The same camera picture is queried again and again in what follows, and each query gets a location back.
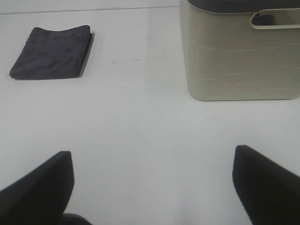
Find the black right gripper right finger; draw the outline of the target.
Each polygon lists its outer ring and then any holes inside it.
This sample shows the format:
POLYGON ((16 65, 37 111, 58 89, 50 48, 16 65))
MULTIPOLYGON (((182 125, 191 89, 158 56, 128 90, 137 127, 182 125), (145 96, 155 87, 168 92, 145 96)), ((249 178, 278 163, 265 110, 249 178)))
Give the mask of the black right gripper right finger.
POLYGON ((232 181, 254 225, 300 223, 300 178, 247 145, 235 149, 232 181))

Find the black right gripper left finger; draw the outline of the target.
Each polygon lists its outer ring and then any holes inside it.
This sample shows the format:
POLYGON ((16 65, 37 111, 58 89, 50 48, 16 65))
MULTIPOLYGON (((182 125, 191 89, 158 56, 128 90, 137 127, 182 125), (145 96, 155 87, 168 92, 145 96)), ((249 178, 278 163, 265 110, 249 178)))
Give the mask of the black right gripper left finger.
POLYGON ((72 156, 60 151, 0 192, 2 225, 57 225, 74 187, 72 156))

